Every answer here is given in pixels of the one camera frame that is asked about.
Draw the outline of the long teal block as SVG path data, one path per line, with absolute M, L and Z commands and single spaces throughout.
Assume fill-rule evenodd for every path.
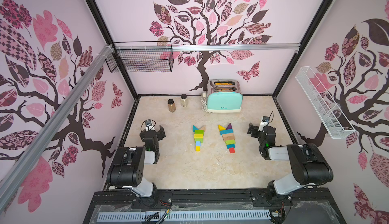
M 220 134 L 225 135 L 225 134 L 231 134 L 233 132 L 234 132 L 233 129 L 226 129 L 226 130 L 220 131 Z

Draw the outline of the teal triangular block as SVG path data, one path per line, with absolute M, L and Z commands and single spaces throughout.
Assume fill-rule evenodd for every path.
M 192 130 L 193 132 L 195 132 L 196 130 L 199 130 L 195 125 L 192 127 Z

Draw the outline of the yellow triangular block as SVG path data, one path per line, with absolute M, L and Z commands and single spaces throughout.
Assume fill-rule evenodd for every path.
M 224 130 L 226 130 L 226 128 L 224 128 L 224 127 L 221 126 L 221 125 L 218 125 L 218 129 L 219 129 L 219 131 L 224 131 Z

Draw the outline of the natural wood plank block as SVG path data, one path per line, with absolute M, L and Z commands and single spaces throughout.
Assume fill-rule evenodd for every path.
M 224 141 L 235 140 L 235 137 L 234 137 L 233 135 L 230 135 L 230 136 L 224 136 L 224 135 L 223 135 L 223 140 L 224 140 Z

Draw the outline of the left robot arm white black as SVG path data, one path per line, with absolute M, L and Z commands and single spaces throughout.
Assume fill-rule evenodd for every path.
M 107 173 L 107 189 L 109 191 L 131 191 L 141 198 L 150 198 L 155 195 L 157 192 L 155 184 L 143 177 L 144 167 L 158 163 L 159 141 L 165 137 L 165 130 L 162 126 L 159 131 L 145 129 L 140 132 L 144 146 L 118 148 Z

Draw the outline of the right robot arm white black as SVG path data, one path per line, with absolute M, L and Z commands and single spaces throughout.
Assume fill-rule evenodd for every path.
M 323 185 L 333 180 L 333 171 L 318 147 L 314 144 L 277 146 L 276 128 L 262 124 L 249 124 L 248 132 L 259 142 L 260 155 L 268 161 L 288 161 L 291 173 L 272 180 L 266 187 L 265 198 L 287 196 L 310 185 Z

